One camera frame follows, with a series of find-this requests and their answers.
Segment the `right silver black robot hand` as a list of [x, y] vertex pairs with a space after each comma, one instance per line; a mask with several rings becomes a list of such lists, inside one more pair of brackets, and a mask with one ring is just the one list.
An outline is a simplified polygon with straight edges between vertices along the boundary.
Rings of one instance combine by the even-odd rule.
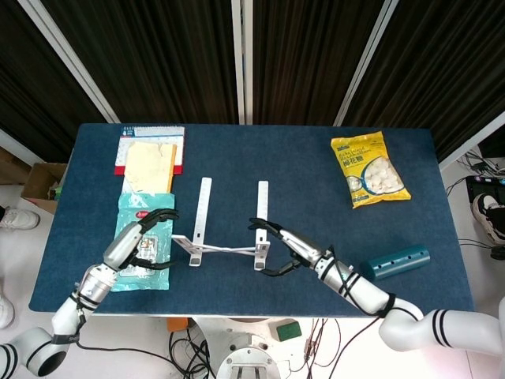
[[261, 269], [260, 272], [266, 276], [284, 276], [301, 266], [314, 270], [317, 262], [321, 258], [328, 256], [326, 251], [316, 243], [277, 223], [257, 217], [250, 218], [249, 221], [251, 222], [248, 226], [249, 230], [265, 230], [267, 233], [270, 233], [288, 247], [290, 256], [292, 257], [292, 260], [281, 268], [274, 270], [268, 268]]

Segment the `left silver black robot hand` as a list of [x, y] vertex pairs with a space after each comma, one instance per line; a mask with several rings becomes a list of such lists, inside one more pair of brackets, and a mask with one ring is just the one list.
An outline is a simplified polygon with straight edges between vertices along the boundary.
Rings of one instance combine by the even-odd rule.
[[139, 221], [129, 223], [105, 250], [103, 263], [116, 272], [126, 269], [129, 265], [154, 271], [161, 271], [175, 265], [174, 262], [170, 261], [157, 263], [139, 258], [137, 257], [137, 246], [143, 236], [157, 223], [177, 220], [178, 218], [178, 211], [175, 209], [157, 208], [147, 213]]

